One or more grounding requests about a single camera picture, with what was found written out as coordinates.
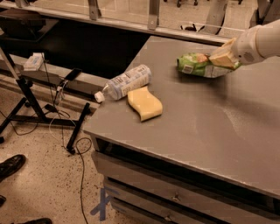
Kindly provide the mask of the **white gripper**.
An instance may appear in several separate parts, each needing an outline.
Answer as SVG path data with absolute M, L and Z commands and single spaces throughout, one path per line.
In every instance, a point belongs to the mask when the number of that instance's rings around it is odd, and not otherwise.
M 264 57 L 258 52 L 256 36 L 260 25 L 246 30 L 238 38 L 231 38 L 227 43 L 211 52 L 209 60 L 218 67 L 236 69 L 240 62 L 243 65 L 251 65 L 264 61 Z

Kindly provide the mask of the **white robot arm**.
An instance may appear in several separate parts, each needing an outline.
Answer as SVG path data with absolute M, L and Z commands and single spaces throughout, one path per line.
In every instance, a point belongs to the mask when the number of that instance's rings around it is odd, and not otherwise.
M 218 67 L 251 65 L 280 56 L 280 20 L 257 25 L 214 50 L 209 60 Z

